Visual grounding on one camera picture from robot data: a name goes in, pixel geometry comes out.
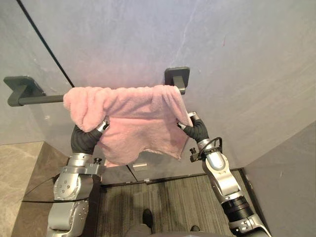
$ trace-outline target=towel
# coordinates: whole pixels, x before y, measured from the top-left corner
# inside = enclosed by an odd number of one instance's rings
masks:
[[[109,116],[110,126],[98,143],[107,167],[131,163],[142,151],[180,159],[188,137],[177,122],[192,126],[179,89],[170,85],[75,87],[64,95],[64,107],[84,132]]]

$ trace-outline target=robotic arm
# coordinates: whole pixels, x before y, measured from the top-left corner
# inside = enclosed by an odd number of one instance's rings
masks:
[[[231,232],[236,236],[271,237],[258,214],[253,213],[234,176],[229,170],[227,158],[222,154],[222,138],[209,139],[207,129],[196,112],[189,114],[194,126],[178,126],[197,142],[199,153],[190,149],[191,162],[202,160],[213,191],[221,204]]]
[[[92,160],[94,147],[109,126],[104,120],[91,132],[75,126],[71,137],[73,155],[54,184],[54,201],[49,215],[47,237],[78,237],[82,234],[88,214],[88,198],[93,187],[93,174],[101,175],[100,158]]]

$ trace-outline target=pants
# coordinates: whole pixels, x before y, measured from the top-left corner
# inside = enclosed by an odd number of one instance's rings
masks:
[[[125,234],[125,237],[148,237],[151,234],[152,231],[147,225],[139,224],[132,226]]]
[[[145,224],[139,224],[132,226],[124,237],[149,237],[151,235],[151,229]],[[217,234],[210,234],[204,232],[178,232],[178,233],[159,233],[154,234],[152,237],[225,237]]]

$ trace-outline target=shoe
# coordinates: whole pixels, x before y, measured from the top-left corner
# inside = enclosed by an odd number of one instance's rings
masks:
[[[198,232],[198,231],[201,231],[201,230],[200,230],[200,228],[199,228],[198,226],[192,226],[191,229],[190,229],[190,231],[196,231],[196,232]]]
[[[143,224],[145,224],[146,226],[148,226],[153,233],[153,214],[149,209],[145,209],[143,212]]]

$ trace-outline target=gray carpet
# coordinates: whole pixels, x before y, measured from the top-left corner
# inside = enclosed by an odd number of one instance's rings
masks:
[[[252,203],[238,171],[233,171],[245,197]],[[142,223],[143,210],[154,216],[154,233],[201,230],[233,236],[227,218],[213,193],[206,175],[157,184],[134,184],[108,188],[102,194],[98,237],[122,237],[127,230]]]

